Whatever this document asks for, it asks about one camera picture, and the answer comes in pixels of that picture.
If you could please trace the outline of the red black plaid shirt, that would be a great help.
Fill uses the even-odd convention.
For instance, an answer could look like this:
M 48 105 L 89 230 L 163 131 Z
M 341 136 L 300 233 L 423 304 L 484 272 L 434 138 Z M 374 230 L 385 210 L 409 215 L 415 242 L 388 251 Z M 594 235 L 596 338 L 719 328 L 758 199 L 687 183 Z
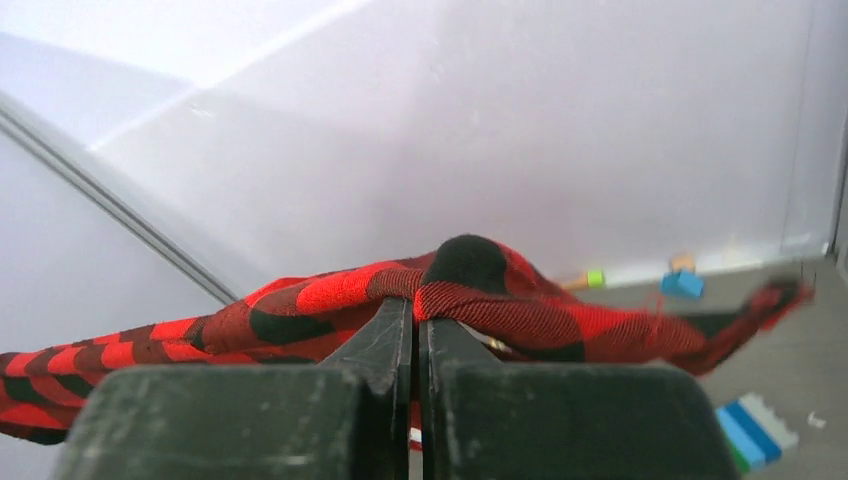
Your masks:
M 711 372 L 809 300 L 798 276 L 769 279 L 737 310 L 662 314 L 586 303 L 518 252 L 477 235 L 419 257 L 284 277 L 216 313 L 1 357 L 1 431 L 42 445 L 64 441 L 92 389 L 145 364 L 317 363 L 349 340 L 384 300 L 409 300 L 416 323 L 452 319 L 508 348 L 512 359 L 668 362 Z

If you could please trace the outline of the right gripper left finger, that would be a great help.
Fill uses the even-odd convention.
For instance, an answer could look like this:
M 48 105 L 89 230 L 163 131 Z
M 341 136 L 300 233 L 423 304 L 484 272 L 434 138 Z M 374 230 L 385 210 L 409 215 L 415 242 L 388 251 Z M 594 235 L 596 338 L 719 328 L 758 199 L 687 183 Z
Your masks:
M 136 367 L 108 375 L 56 479 L 404 479 L 412 307 L 388 299 L 317 365 Z

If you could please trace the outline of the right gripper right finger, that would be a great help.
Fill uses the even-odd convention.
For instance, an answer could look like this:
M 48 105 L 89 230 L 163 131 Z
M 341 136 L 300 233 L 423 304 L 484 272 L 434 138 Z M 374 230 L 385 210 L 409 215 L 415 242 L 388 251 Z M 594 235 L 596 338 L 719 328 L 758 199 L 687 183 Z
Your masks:
M 428 479 L 735 479 L 705 392 L 665 367 L 499 360 L 452 320 L 419 329 Z

